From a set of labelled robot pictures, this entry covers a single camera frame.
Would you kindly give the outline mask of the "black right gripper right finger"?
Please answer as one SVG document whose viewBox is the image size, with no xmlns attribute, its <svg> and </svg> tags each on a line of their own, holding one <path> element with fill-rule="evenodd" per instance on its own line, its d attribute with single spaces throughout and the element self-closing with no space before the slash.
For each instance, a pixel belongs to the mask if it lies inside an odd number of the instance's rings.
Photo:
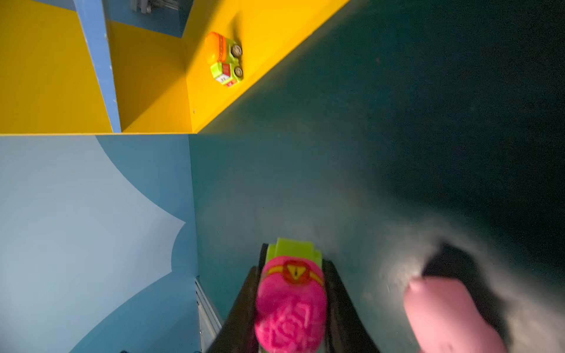
<svg viewBox="0 0 565 353">
<path fill-rule="evenodd" d="M 328 297 L 326 352 L 378 353 L 380 350 L 360 320 L 334 264 L 330 260 L 323 260 L 322 270 Z"/>
</svg>

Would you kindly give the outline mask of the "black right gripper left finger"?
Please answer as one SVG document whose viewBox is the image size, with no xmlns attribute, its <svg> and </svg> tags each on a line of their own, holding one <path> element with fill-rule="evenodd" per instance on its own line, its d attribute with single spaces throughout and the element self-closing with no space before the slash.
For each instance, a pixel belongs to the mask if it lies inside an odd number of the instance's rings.
<svg viewBox="0 0 565 353">
<path fill-rule="evenodd" d="M 260 351 L 255 334 L 256 300 L 268 247 L 268 244 L 262 245 L 258 265 L 251 267 L 225 323 L 207 352 L 258 353 Z"/>
</svg>

